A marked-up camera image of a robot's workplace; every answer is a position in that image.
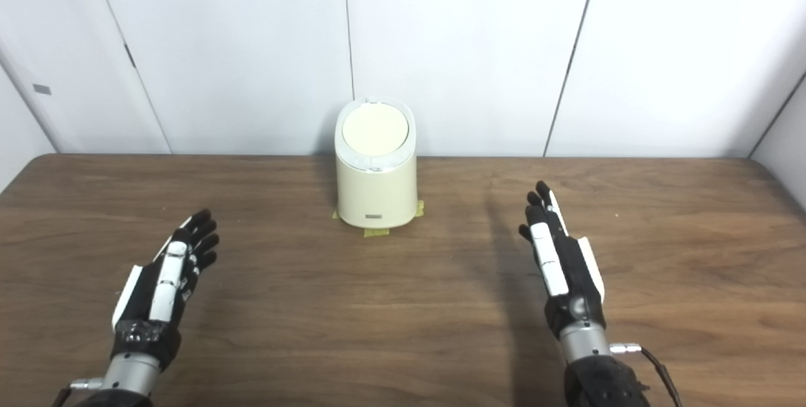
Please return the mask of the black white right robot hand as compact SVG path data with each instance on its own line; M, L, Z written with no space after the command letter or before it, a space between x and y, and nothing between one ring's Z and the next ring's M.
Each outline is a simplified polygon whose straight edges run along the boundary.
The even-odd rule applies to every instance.
M546 287L549 329L560 338L573 324L607 327L604 284L590 241L570 235L555 192L544 181L526 200L526 224L519 232L530 243Z

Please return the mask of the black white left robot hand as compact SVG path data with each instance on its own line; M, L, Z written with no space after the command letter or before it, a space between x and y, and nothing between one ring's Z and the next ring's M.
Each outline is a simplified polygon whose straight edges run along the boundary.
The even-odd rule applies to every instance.
M171 365L185 307L202 272L218 258L217 227L212 212L202 209L174 230L149 264L132 267L113 311L111 358L141 353L162 372Z

